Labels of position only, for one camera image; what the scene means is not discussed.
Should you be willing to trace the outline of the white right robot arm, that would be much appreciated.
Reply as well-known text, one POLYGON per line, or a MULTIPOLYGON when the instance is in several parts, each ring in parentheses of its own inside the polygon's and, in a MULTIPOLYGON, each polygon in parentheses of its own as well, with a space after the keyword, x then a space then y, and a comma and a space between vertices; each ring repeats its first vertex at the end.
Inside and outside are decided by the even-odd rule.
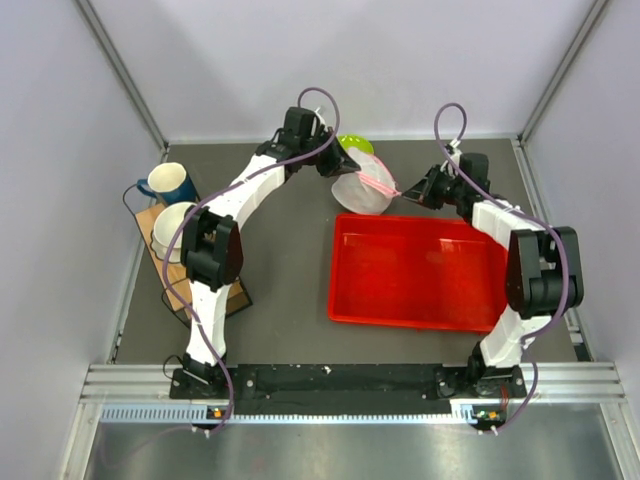
POLYGON ((461 154, 432 166, 401 195, 431 210, 454 207, 468 232, 463 240, 437 234, 425 242, 430 258, 442 261, 423 277, 435 323, 456 329, 492 324, 462 373, 438 371, 443 398, 495 395, 514 386, 536 337, 584 297, 577 232, 492 195, 488 173, 486 155, 461 154))

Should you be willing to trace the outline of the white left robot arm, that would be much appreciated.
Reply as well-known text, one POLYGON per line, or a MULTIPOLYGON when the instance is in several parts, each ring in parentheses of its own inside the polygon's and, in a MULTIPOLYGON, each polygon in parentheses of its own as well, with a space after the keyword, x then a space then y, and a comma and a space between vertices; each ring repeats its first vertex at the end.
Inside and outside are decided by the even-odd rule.
POLYGON ((241 229, 260 204, 303 166, 325 177, 359 171, 333 128, 309 109, 291 107, 274 137, 259 145, 239 176, 203 205, 191 207, 180 261, 190 282, 190 340, 174 375, 174 398, 215 398, 229 391, 224 323, 227 300, 244 262, 241 229))

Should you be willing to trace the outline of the white mesh laundry bag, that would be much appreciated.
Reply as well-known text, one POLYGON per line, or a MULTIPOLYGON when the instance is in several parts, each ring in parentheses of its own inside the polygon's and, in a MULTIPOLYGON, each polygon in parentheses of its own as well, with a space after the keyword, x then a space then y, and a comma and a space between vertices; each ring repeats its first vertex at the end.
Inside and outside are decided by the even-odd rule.
POLYGON ((381 215, 401 195, 393 175, 374 154, 357 147, 348 148, 347 154, 360 170, 339 176, 331 187, 333 197, 350 212, 381 215))

